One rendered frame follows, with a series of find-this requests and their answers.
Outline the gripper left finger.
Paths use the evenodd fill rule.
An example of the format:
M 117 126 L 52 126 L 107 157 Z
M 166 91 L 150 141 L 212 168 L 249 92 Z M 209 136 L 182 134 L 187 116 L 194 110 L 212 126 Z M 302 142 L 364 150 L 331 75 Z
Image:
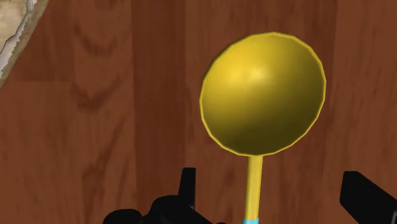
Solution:
M 102 224 L 212 224 L 195 210 L 195 183 L 196 169 L 185 167 L 178 194 L 155 199 L 145 215 L 135 209 L 115 210 Z

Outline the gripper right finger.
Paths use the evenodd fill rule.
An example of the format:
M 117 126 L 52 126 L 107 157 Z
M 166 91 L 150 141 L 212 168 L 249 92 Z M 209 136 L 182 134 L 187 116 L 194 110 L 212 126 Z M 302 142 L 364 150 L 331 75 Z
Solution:
M 358 171 L 345 171 L 340 204 L 358 224 L 397 224 L 397 199 Z

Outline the yellow ladle with blue band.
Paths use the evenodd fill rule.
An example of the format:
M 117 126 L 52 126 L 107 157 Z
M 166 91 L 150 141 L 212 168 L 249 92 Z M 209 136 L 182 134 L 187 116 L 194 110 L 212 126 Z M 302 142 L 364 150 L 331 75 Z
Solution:
M 259 224 L 264 157 L 308 133 L 325 95 L 321 60 L 307 43 L 288 34 L 251 34 L 210 63 L 200 88 L 200 118 L 216 144 L 247 158 L 242 224 Z

